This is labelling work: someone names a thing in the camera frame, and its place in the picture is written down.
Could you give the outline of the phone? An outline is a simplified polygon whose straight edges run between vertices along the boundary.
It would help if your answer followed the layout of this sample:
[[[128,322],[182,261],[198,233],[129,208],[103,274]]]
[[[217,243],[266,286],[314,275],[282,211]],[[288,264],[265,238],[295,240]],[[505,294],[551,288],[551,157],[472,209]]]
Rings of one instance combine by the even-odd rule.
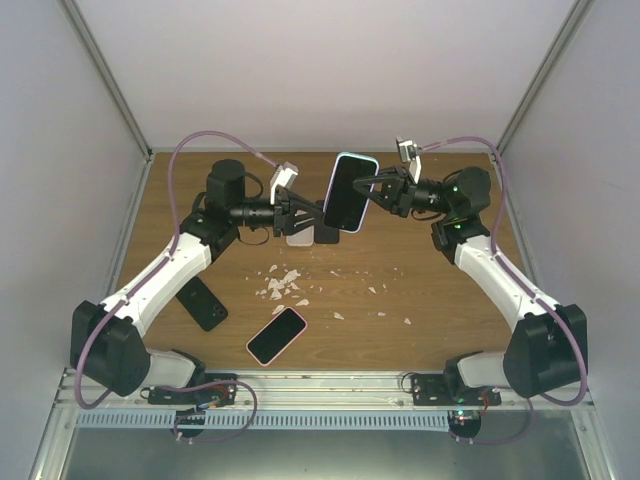
[[[308,322],[287,307],[247,342],[246,350],[260,366],[269,366],[307,327]]]
[[[378,171],[379,163],[373,157],[350,152],[337,155],[323,206],[326,227],[347,233],[360,230],[369,199],[354,188],[354,182],[376,176]]]

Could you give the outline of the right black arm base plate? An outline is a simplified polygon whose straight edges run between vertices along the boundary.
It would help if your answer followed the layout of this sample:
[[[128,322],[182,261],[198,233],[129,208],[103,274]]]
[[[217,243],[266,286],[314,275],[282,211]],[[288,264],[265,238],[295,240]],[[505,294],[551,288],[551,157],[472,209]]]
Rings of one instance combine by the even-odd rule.
[[[502,398],[488,387],[468,387],[457,374],[407,372],[400,388],[412,396],[415,406],[499,406]]]

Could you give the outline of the beige phone case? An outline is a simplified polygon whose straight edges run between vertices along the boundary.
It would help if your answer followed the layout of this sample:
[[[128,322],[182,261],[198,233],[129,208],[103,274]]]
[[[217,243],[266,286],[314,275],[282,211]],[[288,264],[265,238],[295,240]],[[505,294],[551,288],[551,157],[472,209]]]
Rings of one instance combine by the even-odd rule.
[[[314,244],[314,228],[309,227],[301,232],[286,237],[290,247],[310,247]]]

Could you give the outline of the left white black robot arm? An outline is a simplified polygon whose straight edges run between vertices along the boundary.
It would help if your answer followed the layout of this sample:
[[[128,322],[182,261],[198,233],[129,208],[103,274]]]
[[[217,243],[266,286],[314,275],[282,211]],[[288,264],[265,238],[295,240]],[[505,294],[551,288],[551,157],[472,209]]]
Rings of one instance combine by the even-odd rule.
[[[247,196],[250,175],[243,163],[216,162],[205,191],[165,249],[119,291],[74,310],[70,362],[76,377],[88,377],[121,397],[141,387],[169,386],[185,404],[201,400],[206,391],[201,363],[183,352],[150,350],[143,338],[169,301],[239,239],[240,228],[289,236],[321,217],[316,204],[292,191],[297,175],[286,162],[276,168],[266,196]]]

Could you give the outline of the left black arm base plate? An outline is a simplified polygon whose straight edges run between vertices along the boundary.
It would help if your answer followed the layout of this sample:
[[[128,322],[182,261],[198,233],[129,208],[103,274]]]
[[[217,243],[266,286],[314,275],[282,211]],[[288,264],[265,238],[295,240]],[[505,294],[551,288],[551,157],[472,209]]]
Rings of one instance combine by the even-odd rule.
[[[237,380],[234,373],[204,372],[179,391],[145,387],[140,397],[151,405],[222,407],[234,404]]]

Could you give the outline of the black smartphone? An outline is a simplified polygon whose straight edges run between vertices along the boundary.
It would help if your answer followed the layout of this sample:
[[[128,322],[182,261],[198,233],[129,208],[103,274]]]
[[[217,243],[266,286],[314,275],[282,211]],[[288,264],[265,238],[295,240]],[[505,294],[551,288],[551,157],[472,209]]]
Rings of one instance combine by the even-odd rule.
[[[340,241],[340,231],[334,228],[317,226],[314,230],[314,243],[319,245],[335,245]]]

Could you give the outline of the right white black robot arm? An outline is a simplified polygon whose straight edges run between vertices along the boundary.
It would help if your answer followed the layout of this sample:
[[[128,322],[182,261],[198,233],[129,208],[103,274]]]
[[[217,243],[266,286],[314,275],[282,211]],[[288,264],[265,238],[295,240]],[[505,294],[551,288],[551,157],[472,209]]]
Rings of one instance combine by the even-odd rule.
[[[561,305],[531,282],[498,248],[494,233],[480,218],[490,204],[491,179],[467,167],[442,181],[414,180],[401,167],[360,177],[353,188],[399,217],[412,211],[437,213],[431,226],[435,248],[467,274],[498,308],[511,330],[504,352],[477,352],[447,363],[443,393],[464,405],[481,387],[509,388],[531,398],[573,383],[573,404],[587,390],[588,350],[584,312]]]

